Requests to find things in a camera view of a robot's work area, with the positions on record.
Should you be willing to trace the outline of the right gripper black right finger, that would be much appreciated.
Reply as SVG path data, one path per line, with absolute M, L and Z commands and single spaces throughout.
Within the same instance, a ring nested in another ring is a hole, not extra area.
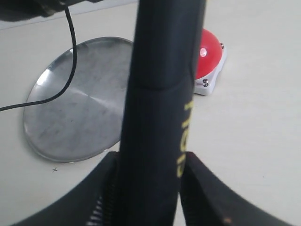
M 226 186 L 193 153 L 186 153 L 180 199 L 188 226 L 287 226 Z

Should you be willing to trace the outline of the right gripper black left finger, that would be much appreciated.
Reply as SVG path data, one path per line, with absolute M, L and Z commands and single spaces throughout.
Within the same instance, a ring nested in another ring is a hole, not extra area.
M 88 226 L 102 205 L 103 195 L 116 169 L 118 152 L 109 152 L 76 187 L 16 226 Z

